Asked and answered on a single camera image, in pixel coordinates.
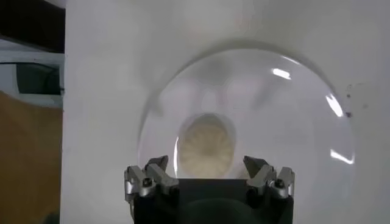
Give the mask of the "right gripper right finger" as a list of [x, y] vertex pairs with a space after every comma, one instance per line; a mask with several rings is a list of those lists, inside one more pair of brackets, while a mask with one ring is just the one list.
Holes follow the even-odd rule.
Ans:
[[254, 188], [258, 195], [264, 195], [270, 190], [274, 198], [294, 196], [295, 173], [292, 168], [282, 167], [277, 172], [264, 159], [250, 156], [244, 156], [243, 162], [250, 176], [246, 184]]

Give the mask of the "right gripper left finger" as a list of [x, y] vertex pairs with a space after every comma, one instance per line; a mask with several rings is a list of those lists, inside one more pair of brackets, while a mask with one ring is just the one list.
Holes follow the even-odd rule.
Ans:
[[179, 180], [165, 172], [168, 161], [169, 158], [165, 155], [150, 159], [143, 169], [129, 166], [124, 171], [125, 201], [130, 203], [136, 197], [152, 197], [157, 193], [177, 195]]

